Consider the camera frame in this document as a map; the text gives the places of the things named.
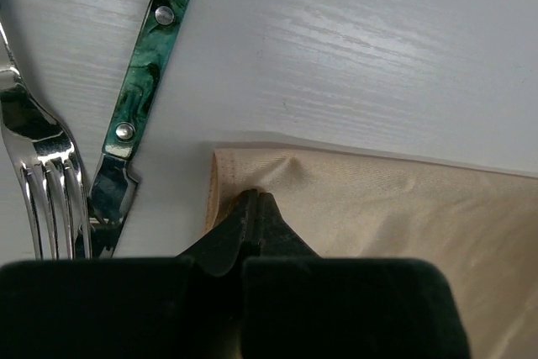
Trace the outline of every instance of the table surface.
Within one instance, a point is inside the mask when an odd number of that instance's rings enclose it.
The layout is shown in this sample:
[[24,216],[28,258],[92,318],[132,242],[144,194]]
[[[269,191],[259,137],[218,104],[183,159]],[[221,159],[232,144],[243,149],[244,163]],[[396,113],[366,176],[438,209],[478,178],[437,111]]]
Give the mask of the table surface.
[[[92,177],[148,0],[2,0]],[[211,151],[278,142],[538,174],[538,0],[192,0],[117,256],[201,234]],[[0,146],[0,263],[32,258]]]

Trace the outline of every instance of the cloth napkin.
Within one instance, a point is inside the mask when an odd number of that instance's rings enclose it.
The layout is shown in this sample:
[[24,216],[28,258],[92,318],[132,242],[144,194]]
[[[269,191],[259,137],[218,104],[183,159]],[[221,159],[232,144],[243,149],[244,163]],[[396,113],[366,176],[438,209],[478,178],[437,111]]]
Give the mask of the cloth napkin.
[[450,282],[475,359],[538,356],[538,179],[312,150],[214,153],[206,230],[272,193],[325,257],[417,257]]

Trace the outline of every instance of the fork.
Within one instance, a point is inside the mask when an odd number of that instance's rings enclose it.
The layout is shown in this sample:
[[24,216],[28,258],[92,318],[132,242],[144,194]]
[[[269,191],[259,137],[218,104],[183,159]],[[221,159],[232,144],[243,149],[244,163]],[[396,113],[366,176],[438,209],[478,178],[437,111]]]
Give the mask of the fork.
[[[67,258],[76,257],[75,239],[80,232],[83,254],[89,258],[92,252],[87,195],[75,144],[65,127],[37,102],[24,83],[1,19],[0,37],[0,128],[23,190],[35,257],[45,258],[40,228],[40,216],[44,215],[50,256],[53,260],[63,258],[56,218],[60,210]],[[73,208],[81,216],[77,227]]]

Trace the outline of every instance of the green marbled knife handle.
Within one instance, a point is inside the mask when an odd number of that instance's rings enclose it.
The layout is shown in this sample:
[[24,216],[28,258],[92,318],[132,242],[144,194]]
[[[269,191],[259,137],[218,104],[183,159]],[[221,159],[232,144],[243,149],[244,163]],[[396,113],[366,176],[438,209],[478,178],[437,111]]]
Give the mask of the green marbled knife handle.
[[130,160],[136,152],[188,1],[150,0],[108,127],[105,155]]

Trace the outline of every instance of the beige napkin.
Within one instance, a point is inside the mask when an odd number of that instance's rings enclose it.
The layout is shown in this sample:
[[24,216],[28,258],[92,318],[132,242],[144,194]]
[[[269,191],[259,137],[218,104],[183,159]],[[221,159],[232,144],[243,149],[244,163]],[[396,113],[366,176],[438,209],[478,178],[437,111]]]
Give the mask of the beige napkin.
[[412,256],[448,278],[475,359],[538,357],[538,179],[310,150],[215,151],[207,230],[258,187],[321,256]]

